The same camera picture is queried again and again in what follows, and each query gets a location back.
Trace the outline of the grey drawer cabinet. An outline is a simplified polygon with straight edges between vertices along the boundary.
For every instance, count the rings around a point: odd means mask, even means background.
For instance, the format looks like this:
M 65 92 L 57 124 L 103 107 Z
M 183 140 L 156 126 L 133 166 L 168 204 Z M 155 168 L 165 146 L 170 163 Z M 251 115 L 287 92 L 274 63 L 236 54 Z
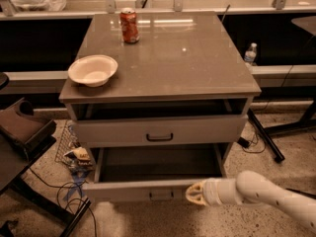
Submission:
M 246 116 L 260 87 L 213 12 L 140 13 L 140 39 L 97 15 L 77 59 L 106 55 L 117 72 L 100 87 L 67 78 L 60 101 L 72 121 Z

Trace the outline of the blue ribbon on floor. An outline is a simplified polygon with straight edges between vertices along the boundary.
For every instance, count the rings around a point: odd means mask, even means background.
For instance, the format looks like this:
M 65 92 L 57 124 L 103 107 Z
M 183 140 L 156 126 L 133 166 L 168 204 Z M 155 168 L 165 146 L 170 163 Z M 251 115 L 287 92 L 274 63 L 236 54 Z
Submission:
M 88 175 L 88 172 L 77 172 L 71 175 L 73 182 L 67 188 L 67 193 L 63 198 L 64 201 L 69 201 L 75 194 L 78 194 L 79 198 L 84 196 L 82 185 L 85 183 Z

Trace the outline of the black table leg base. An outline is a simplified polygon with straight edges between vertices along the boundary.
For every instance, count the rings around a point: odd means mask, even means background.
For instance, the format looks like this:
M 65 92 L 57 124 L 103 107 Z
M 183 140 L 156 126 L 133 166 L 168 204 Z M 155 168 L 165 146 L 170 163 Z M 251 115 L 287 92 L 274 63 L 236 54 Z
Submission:
M 270 127 L 263 127 L 259 120 L 256 118 L 253 111 L 248 111 L 248 118 L 251 124 L 255 127 L 255 130 L 263 138 L 264 142 L 270 147 L 274 154 L 274 160 L 277 163 L 281 163 L 285 157 L 278 149 L 277 145 L 273 141 L 273 136 L 283 136 L 295 134 L 298 132 L 305 132 L 316 129 L 316 99 L 313 99 L 312 104 L 307 108 L 299 121 L 275 125 Z

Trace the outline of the clear plastic water bottle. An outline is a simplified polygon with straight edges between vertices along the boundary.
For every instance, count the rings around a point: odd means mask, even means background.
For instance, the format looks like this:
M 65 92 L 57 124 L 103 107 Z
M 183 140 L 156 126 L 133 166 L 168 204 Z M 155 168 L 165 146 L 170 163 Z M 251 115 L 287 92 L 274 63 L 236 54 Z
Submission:
M 252 66 L 257 56 L 257 45 L 252 42 L 244 54 L 244 61 L 248 66 Z

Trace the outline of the white paper bowl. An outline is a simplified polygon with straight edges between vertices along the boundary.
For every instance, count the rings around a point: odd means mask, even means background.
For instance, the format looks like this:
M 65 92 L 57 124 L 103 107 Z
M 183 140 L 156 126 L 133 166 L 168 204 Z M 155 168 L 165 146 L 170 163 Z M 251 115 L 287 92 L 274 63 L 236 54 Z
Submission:
M 117 72 L 118 63 L 106 55 L 90 55 L 73 62 L 68 77 L 75 83 L 88 87 L 100 87 Z

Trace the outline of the dark brown chair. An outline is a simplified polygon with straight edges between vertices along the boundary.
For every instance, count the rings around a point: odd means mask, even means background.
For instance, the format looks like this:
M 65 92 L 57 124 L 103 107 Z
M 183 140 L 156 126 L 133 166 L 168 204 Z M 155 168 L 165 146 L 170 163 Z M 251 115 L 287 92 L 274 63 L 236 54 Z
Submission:
M 37 117 L 32 104 L 21 99 L 0 111 L 0 188 L 11 189 L 62 222 L 69 224 L 74 215 L 35 192 L 21 176 L 54 143 L 56 123 Z

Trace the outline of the orange soda can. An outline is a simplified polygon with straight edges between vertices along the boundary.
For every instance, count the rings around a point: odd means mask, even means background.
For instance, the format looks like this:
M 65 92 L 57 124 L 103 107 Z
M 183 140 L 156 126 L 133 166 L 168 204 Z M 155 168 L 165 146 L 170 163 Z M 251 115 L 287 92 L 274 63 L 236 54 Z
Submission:
M 139 41 L 139 33 L 136 12 L 132 8 L 122 8 L 119 20 L 123 41 L 126 43 L 137 43 Z

